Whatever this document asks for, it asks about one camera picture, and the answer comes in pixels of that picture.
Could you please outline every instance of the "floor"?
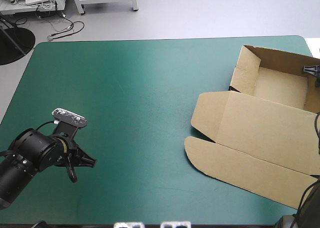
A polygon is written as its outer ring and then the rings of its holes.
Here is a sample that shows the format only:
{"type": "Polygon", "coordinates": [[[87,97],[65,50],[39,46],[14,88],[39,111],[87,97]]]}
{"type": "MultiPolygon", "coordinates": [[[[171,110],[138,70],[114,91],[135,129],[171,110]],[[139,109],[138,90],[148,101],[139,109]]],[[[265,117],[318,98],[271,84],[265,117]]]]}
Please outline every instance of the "floor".
{"type": "MultiPolygon", "coordinates": [[[[81,16],[73,0],[67,0],[67,18],[83,21],[85,28],[60,41],[300,35],[320,57],[319,0],[138,0],[138,4],[138,12],[132,11],[131,3],[87,5],[81,16]]],[[[27,17],[22,27],[34,32],[36,43],[47,42],[47,36],[55,33],[50,23],[34,14],[27,17]]],[[[48,20],[56,29],[68,26],[58,17],[48,20]]],[[[30,56],[0,67],[0,121],[30,56]]]]}

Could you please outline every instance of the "metal bracket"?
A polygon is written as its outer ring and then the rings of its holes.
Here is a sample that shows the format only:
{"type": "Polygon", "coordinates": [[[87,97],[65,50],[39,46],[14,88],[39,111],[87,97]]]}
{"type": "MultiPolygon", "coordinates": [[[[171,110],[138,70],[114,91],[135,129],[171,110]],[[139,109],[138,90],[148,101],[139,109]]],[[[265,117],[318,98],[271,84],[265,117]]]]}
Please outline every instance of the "metal bracket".
{"type": "Polygon", "coordinates": [[[191,228],[190,221],[164,221],[160,228],[191,228]]]}
{"type": "Polygon", "coordinates": [[[145,228],[142,222],[117,222],[113,228],[145,228]]]}

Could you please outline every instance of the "black clamp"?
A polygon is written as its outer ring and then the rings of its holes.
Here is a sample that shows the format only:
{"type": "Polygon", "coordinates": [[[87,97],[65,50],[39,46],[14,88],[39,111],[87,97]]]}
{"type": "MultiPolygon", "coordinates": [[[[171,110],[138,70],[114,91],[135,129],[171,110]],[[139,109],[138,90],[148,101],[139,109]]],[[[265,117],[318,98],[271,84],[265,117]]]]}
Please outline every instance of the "black clamp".
{"type": "Polygon", "coordinates": [[[314,85],[320,87],[320,65],[304,66],[303,71],[316,77],[314,85]]]}

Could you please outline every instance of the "black round base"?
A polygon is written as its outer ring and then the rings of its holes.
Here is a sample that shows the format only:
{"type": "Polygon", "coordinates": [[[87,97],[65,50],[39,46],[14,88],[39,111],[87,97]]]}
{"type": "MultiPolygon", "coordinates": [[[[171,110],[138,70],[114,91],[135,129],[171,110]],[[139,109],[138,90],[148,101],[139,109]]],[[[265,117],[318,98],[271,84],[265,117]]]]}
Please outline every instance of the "black round base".
{"type": "MultiPolygon", "coordinates": [[[[28,29],[10,28],[5,29],[4,32],[16,42],[25,54],[29,53],[35,45],[36,38],[28,29]]],[[[0,31],[0,65],[12,63],[24,56],[25,55],[15,47],[11,40],[0,31]]]]}

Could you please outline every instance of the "cardboard box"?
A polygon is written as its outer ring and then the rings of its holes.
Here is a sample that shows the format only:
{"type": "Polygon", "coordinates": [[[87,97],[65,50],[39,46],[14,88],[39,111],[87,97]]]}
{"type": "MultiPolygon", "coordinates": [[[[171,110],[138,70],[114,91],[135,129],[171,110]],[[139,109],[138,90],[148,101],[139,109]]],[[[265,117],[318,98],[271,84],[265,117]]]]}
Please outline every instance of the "cardboard box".
{"type": "Polygon", "coordinates": [[[320,88],[302,73],[313,57],[243,46],[230,90],[199,96],[191,124],[212,139],[185,140],[203,173],[297,208],[320,174],[315,112],[320,88]]]}

